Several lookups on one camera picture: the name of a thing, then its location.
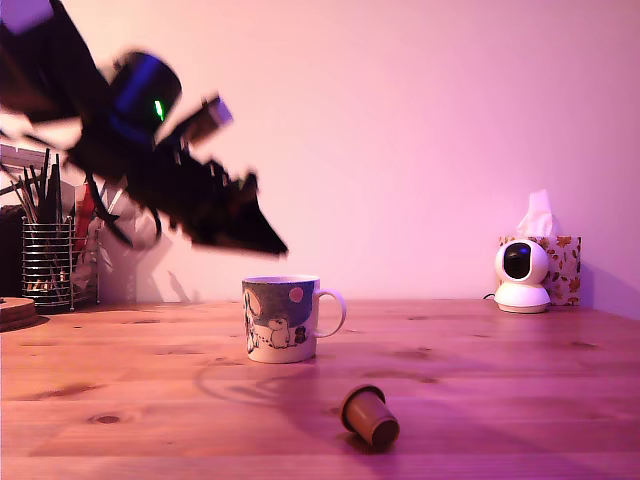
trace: floral tissue box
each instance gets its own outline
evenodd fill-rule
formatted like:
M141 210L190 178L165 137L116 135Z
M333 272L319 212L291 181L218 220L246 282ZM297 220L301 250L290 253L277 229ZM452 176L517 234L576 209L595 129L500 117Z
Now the floral tissue box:
M518 237L500 237L500 246ZM580 305L580 250L582 237L526 237L549 255L549 272L542 281L551 305Z

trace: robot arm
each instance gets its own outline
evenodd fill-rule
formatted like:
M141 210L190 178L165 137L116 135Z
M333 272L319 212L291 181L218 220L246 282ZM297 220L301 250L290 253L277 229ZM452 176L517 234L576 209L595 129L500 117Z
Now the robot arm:
M24 114L32 124L81 119L82 134L67 151L67 160L86 173L96 213L118 238L132 246L102 204L94 175L125 185L130 198L154 215L157 238L161 212L195 244L274 255L288 252L260 211L255 174L231 180L218 162L202 164L189 152L189 145L232 121L218 95L156 141L182 93L171 68L149 53L129 52L116 62L117 73L109 82L59 0L28 0L34 5L26 20L5 15L23 8L25 1L3 2L2 105Z

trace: ceramic mug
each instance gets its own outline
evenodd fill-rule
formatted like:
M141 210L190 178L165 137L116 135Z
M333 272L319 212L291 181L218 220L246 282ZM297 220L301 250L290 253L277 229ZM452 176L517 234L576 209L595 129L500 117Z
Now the ceramic mug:
M342 309L338 325L318 330L320 297L330 295ZM317 339L335 334L347 317L347 305L335 290L321 289L318 277L251 277L242 281L249 358L261 363L293 363L316 354Z

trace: wooden coaster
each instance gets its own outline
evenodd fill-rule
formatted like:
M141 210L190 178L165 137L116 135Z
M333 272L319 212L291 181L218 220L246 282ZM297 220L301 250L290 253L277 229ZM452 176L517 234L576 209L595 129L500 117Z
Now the wooden coaster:
M28 327L39 318L35 302L30 298L4 297L0 303L0 332Z

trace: coffee capsule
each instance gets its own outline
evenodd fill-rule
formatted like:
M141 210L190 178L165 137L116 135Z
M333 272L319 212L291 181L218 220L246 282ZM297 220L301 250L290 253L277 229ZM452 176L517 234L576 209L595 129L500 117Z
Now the coffee capsule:
M386 405L384 393L374 385L349 392L340 409L342 424L377 449L389 447L400 434L398 420Z

